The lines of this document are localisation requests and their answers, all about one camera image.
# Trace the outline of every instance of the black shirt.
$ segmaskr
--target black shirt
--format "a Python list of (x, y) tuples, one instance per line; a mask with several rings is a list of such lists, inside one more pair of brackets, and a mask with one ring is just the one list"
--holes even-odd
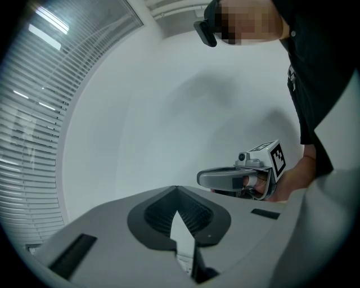
[(288, 87), (299, 117), (300, 143), (315, 145), (316, 174), (321, 176), (331, 172), (332, 165), (314, 129), (340, 98), (358, 64), (357, 45), (351, 41), (355, 18), (349, 7), (339, 7), (341, 3), (316, 7), (309, 0), (272, 1), (290, 27), (289, 38), (281, 43), (291, 62)]

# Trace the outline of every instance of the person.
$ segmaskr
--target person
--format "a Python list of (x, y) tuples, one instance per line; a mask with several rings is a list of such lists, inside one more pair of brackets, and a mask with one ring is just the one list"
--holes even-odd
[[(314, 130), (358, 67), (356, 44), (347, 43), (356, 35), (356, 18), (348, 5), (310, 0), (213, 0), (204, 16), (214, 34), (228, 44), (280, 40), (289, 54), (287, 85), (304, 153), (268, 199), (285, 201), (294, 190), (333, 170)], [(244, 186), (248, 181), (244, 177)], [(259, 174), (254, 188), (264, 193), (265, 185), (266, 177)]]

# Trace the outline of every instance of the white wall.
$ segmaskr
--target white wall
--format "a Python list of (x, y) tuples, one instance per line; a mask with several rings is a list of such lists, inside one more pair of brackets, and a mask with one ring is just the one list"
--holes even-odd
[(156, 26), (122, 43), (89, 81), (63, 156), (70, 220), (101, 203), (166, 185), (196, 184), (206, 168), (280, 139), (302, 153), (280, 43), (216, 48), (194, 32), (163, 40)]
[(197, 186), (197, 173), (280, 139), (289, 166), (302, 153), (279, 42), (209, 48), (190, 32), (162, 41), (133, 79), (121, 136), (116, 196)]

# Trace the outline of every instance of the black cap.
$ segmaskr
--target black cap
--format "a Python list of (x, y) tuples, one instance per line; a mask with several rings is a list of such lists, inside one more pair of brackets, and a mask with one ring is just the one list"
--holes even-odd
[(218, 30), (221, 27), (220, 0), (212, 0), (204, 12), (204, 18), (207, 20), (212, 30)]

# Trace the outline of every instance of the black slot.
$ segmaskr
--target black slot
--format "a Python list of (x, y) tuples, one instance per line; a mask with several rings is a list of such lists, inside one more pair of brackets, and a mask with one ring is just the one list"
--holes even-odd
[(90, 251), (96, 237), (81, 234), (71, 245), (49, 266), (49, 269), (64, 279), (69, 279), (80, 262)]
[(263, 209), (254, 209), (253, 211), (251, 211), (251, 213), (274, 220), (276, 220), (280, 216), (280, 213), (278, 212), (272, 212)]

